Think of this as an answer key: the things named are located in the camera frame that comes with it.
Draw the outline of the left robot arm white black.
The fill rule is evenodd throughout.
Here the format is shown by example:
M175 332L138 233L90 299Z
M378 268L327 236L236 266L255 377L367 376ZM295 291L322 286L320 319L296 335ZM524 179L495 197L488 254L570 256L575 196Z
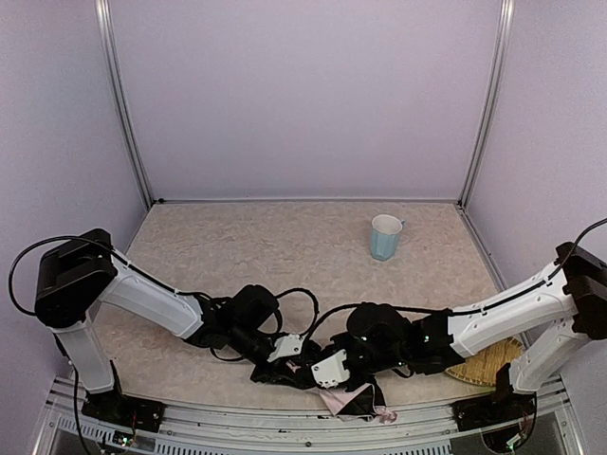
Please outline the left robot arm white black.
M123 393L118 372L104 354L90 321L90 308L105 303L147 319L173 336L211 351L231 347L254 364L252 380L305 390L313 387L302 363L302 340L260 328L279 319L277 297L261 285L249 284L235 296L211 298L201 292L178 291L134 266L96 228L81 236L59 236L57 247L40 260L36 298L28 315L53 332L72 362L86 396L76 410L118 425L157 423L162 403Z

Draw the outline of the pink umbrella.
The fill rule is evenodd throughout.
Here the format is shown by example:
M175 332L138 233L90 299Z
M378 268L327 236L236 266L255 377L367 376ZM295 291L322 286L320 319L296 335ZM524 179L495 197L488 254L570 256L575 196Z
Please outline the pink umbrella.
M372 377L356 389L346 389L343 385L332 389L322 389L314 381L311 369L305 365L299 355L285 357L300 366L298 374L303 379L302 387L290 387L301 391L315 390L332 416L343 421L363 419L391 424L397 419L397 413L385 403L383 392Z

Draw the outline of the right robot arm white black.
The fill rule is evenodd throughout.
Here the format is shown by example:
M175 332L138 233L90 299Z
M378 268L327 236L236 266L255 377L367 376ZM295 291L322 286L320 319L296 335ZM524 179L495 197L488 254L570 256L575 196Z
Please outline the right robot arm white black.
M495 401L523 398L581 348L606 338L606 263L579 241L557 247L557 258L528 280L486 300L404 318L388 303L354 305L335 352L312 368L323 389L352 391L372 375L406 367L442 373L487 347L545 324L542 335L496 374Z

